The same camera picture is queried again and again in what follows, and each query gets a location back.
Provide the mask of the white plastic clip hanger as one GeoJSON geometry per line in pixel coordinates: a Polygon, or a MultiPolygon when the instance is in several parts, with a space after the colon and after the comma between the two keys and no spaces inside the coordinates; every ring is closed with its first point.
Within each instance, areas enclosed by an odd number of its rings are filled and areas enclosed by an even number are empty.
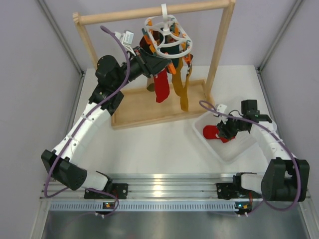
{"type": "Polygon", "coordinates": [[[193,42],[179,24],[174,15],[168,14],[166,4],[161,5],[161,16],[151,16],[145,20],[145,27],[142,29],[144,40],[149,46],[152,54],[172,59],[185,58],[191,59],[193,42]],[[175,39],[174,43],[165,44],[165,36],[175,39]],[[162,53],[162,47],[172,47],[179,45],[180,53],[169,55],[162,53]]]}

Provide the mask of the dark teal sock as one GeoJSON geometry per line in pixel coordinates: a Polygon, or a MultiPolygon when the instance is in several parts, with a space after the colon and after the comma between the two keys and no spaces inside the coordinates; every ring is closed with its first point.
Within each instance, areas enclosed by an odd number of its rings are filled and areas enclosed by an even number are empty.
{"type": "MultiPolygon", "coordinates": [[[[169,36],[169,35],[165,36],[165,44],[174,43],[174,42],[175,42],[175,39],[173,39],[171,36],[169,36]]],[[[160,51],[162,53],[167,53],[169,55],[175,55],[175,54],[180,53],[179,45],[175,45],[172,47],[162,47],[160,49],[160,51]]],[[[171,60],[172,60],[174,67],[177,68],[179,65],[179,58],[172,58],[171,60]]]]}

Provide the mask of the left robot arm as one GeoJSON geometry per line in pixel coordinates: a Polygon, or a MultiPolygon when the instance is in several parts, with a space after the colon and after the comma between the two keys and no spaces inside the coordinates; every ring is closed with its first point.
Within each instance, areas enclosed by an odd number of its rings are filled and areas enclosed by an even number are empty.
{"type": "Polygon", "coordinates": [[[112,180],[101,172],[80,168],[85,148],[100,126],[117,110],[124,94],[121,88],[140,75],[155,76],[171,63],[170,59],[155,56],[135,47],[125,53],[126,63],[119,64],[114,56],[105,55],[97,62],[95,75],[98,84],[84,112],[63,140],[52,150],[45,150],[41,160],[48,174],[73,191],[92,188],[102,197],[112,194],[112,180]]]}

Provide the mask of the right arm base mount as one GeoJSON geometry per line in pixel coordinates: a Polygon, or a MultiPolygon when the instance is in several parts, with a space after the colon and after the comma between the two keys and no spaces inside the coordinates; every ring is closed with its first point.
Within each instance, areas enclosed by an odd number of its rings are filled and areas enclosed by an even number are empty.
{"type": "Polygon", "coordinates": [[[254,192],[246,189],[240,189],[233,183],[217,183],[216,189],[218,199],[254,199],[257,197],[254,192]]]}

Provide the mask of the orange clothes clip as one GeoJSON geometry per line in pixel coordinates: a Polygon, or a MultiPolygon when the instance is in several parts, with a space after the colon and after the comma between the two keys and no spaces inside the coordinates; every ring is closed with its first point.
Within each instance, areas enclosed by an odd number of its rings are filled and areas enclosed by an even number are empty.
{"type": "Polygon", "coordinates": [[[176,68],[172,62],[167,65],[167,71],[172,75],[176,74],[176,68]]]}

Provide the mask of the red christmas sock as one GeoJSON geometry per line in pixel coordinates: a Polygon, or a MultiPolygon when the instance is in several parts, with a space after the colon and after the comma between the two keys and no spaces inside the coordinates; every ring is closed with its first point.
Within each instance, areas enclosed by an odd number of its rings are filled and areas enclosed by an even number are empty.
{"type": "Polygon", "coordinates": [[[223,143],[227,143],[233,139],[235,139],[235,137],[232,137],[231,139],[226,139],[224,137],[219,137],[219,130],[217,128],[217,126],[215,125],[206,125],[203,130],[202,130],[203,136],[205,139],[207,140],[213,140],[213,139],[219,139],[221,140],[223,143]]]}
{"type": "Polygon", "coordinates": [[[161,103],[165,101],[170,94],[168,76],[166,69],[162,70],[154,77],[156,102],[161,103]]]}

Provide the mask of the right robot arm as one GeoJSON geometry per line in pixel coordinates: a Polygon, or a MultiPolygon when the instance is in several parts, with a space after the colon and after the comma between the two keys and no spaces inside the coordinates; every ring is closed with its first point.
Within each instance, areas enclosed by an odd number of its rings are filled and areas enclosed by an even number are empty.
{"type": "Polygon", "coordinates": [[[218,105],[218,135],[231,140],[239,132],[248,132],[257,142],[268,161],[263,175],[238,173],[232,185],[237,197],[250,191],[260,194],[267,201],[302,202],[307,195],[310,165],[299,160],[280,139],[272,119],[258,110],[257,100],[241,102],[241,117],[235,117],[226,105],[218,105]]]}

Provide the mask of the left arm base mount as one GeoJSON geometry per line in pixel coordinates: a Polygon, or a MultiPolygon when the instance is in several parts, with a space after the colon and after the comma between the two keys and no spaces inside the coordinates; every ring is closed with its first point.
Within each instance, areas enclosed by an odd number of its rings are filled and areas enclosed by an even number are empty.
{"type": "MultiPolygon", "coordinates": [[[[128,184],[127,183],[112,183],[107,186],[103,192],[115,196],[117,199],[126,199],[128,194],[128,184]]],[[[105,194],[92,192],[90,190],[85,190],[85,199],[112,199],[112,197],[105,194]]]]}

